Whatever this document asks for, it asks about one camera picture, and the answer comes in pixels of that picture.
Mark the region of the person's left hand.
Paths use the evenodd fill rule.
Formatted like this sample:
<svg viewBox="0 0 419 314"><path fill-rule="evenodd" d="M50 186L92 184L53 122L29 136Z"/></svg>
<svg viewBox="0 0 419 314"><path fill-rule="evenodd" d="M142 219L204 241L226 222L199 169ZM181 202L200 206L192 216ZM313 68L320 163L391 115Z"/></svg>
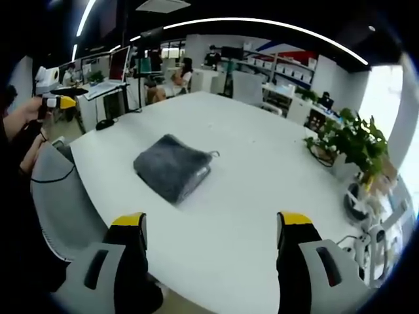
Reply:
<svg viewBox="0 0 419 314"><path fill-rule="evenodd" d="M33 97L3 119L5 133L9 141L17 135L26 123L38 118L41 105L42 98Z"/></svg>

